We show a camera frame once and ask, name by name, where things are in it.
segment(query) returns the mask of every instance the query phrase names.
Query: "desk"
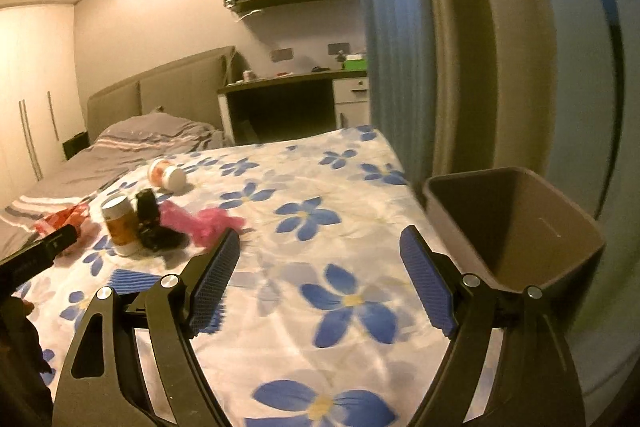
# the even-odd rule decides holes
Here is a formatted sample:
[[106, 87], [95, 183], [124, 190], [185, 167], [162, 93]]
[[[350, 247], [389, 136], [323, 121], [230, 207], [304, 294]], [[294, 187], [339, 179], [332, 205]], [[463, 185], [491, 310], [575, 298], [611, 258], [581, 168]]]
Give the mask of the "desk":
[[245, 145], [369, 123], [367, 71], [289, 74], [218, 90], [225, 136]]

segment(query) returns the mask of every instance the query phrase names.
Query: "desk top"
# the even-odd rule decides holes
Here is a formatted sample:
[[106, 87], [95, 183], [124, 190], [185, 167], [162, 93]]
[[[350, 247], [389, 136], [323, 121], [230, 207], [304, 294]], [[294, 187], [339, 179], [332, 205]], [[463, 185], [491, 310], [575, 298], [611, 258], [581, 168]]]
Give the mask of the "desk top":
[[287, 76], [275, 76], [273, 78], [258, 78], [249, 82], [237, 82], [229, 84], [218, 90], [218, 94], [242, 91], [245, 89], [255, 89], [257, 87], [281, 86], [282, 84], [293, 84], [296, 82], [306, 82], [308, 80], [337, 80], [339, 78], [363, 78], [367, 76], [367, 71], [330, 70], [319, 73], [288, 74]]

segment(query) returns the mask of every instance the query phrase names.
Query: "wardrobe handle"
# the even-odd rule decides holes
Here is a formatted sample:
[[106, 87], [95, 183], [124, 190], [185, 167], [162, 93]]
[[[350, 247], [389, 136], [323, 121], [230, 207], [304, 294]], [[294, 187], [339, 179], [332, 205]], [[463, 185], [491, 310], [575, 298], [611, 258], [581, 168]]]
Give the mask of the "wardrobe handle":
[[58, 134], [58, 126], [56, 125], [56, 117], [53, 114], [53, 104], [51, 103], [51, 92], [47, 91], [47, 98], [49, 99], [49, 114], [51, 115], [51, 123], [53, 124], [53, 132], [56, 133], [56, 141], [60, 141], [60, 135]]
[[36, 179], [40, 181], [43, 178], [40, 164], [38, 163], [38, 157], [36, 156], [36, 150], [33, 146], [33, 139], [31, 138], [31, 129], [29, 128], [29, 117], [27, 116], [27, 105], [24, 100], [18, 102], [20, 108], [20, 121], [22, 122], [22, 132], [24, 133], [24, 141], [27, 144], [27, 150], [29, 152], [29, 159], [31, 160], [31, 168], [36, 175]]

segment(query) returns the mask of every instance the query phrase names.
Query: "floral tablecloth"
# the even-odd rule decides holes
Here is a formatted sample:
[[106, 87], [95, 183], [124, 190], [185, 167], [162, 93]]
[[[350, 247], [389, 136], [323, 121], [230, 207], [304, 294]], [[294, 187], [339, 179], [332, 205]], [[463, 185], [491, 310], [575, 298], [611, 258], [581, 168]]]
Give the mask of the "floral tablecloth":
[[[449, 341], [430, 325], [398, 240], [404, 227], [415, 225], [433, 250], [444, 248], [384, 137], [363, 127], [170, 159], [183, 165], [193, 185], [172, 201], [191, 212], [220, 206], [247, 221], [223, 301], [193, 341], [231, 423], [406, 425]], [[95, 199], [94, 221], [113, 191], [133, 198], [148, 187], [145, 175], [139, 168]], [[23, 286], [20, 294], [36, 305], [31, 318], [54, 369], [43, 375], [52, 393], [74, 329], [98, 288], [146, 289], [160, 275], [179, 273], [199, 251], [192, 246], [119, 257], [103, 228], [92, 248], [59, 258]], [[148, 333], [137, 338], [156, 413], [172, 419]], [[489, 360], [482, 377], [484, 395], [494, 365]], [[482, 411], [481, 395], [470, 417]]]

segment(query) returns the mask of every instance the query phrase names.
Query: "gray bed sheet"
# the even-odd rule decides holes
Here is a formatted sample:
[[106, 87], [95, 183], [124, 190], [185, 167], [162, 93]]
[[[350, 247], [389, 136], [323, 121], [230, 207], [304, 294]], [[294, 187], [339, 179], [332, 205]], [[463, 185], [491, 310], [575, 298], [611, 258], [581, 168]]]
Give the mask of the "gray bed sheet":
[[107, 128], [95, 143], [60, 171], [34, 185], [0, 211], [0, 259], [33, 238], [43, 216], [89, 200], [138, 166], [158, 156], [217, 149], [223, 133], [206, 123], [154, 112]]

